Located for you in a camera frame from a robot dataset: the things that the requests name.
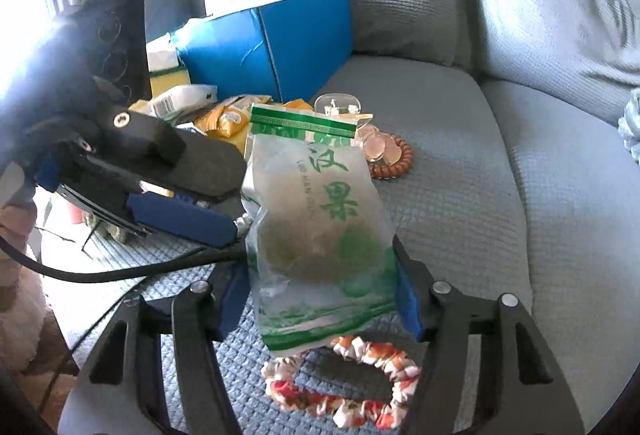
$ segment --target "black bracket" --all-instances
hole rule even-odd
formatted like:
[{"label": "black bracket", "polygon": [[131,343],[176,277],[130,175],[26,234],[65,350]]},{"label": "black bracket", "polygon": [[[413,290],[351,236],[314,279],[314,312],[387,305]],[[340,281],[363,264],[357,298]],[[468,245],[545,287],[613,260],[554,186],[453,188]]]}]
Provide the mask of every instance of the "black bracket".
[{"label": "black bracket", "polygon": [[[482,336],[478,399],[463,434],[582,435],[584,426],[556,359],[516,296],[496,301],[435,281],[396,238],[398,308],[409,332],[430,342],[401,435],[453,433],[469,335]],[[240,435],[211,341],[238,325],[246,262],[219,263],[177,296],[116,310],[69,395],[60,435],[177,435],[162,386],[160,334],[172,334],[180,395],[192,435]]]}]

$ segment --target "barcode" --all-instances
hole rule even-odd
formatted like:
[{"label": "barcode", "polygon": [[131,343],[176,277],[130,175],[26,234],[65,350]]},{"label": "barcode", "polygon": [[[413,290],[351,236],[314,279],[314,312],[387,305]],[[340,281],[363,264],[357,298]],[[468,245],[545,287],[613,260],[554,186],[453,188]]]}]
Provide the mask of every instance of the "barcode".
[{"label": "barcode", "polygon": [[171,100],[171,97],[161,99],[158,102],[154,103],[154,113],[156,114],[156,117],[160,119],[164,119],[174,112],[175,107],[174,102]]}]

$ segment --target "green bag seal strip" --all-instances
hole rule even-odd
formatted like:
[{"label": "green bag seal strip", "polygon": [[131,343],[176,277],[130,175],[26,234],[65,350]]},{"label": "green bag seal strip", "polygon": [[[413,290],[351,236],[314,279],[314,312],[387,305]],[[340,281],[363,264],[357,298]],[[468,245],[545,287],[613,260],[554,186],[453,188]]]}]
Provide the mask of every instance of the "green bag seal strip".
[{"label": "green bag seal strip", "polygon": [[149,72],[149,77],[159,78],[160,76],[173,74],[174,72],[181,72],[182,70],[186,70],[186,69],[187,67],[182,65],[172,66],[171,68],[165,68],[164,70],[154,70],[153,72]]},{"label": "green bag seal strip", "polygon": [[353,138],[356,133],[355,123],[324,118],[320,115],[309,115],[301,111],[290,111],[287,108],[268,108],[258,104],[252,106],[250,121],[256,124],[283,126],[348,138]]}]

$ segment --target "screw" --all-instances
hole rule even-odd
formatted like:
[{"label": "screw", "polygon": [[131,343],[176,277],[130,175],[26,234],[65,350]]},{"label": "screw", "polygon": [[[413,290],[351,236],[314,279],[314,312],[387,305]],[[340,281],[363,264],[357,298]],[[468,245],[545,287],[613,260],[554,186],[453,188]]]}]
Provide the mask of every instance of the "screw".
[{"label": "screw", "polygon": [[113,118],[113,126],[116,128],[124,128],[129,124],[131,117],[126,111],[120,112]]},{"label": "screw", "polygon": [[209,292],[209,283],[204,280],[196,280],[191,285],[189,285],[191,292],[196,294],[204,294]]},{"label": "screw", "polygon": [[503,294],[502,298],[500,298],[503,305],[508,307],[514,307],[518,304],[518,298],[513,294]]},{"label": "screw", "polygon": [[433,291],[436,294],[449,294],[451,292],[451,285],[446,281],[436,281],[433,283]]},{"label": "screw", "polygon": [[82,137],[78,138],[78,144],[80,145],[80,147],[86,151],[87,153],[91,153],[94,149],[91,147],[91,145],[85,141]]}]

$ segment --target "cardboard box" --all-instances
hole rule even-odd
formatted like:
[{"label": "cardboard box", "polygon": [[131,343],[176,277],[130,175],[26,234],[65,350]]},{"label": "cardboard box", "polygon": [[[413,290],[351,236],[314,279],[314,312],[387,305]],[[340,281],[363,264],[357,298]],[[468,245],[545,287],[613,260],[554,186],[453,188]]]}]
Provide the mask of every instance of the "cardboard box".
[{"label": "cardboard box", "polygon": [[261,0],[220,17],[192,19],[172,42],[191,82],[218,100],[265,94],[309,100],[351,55],[348,0]]}]

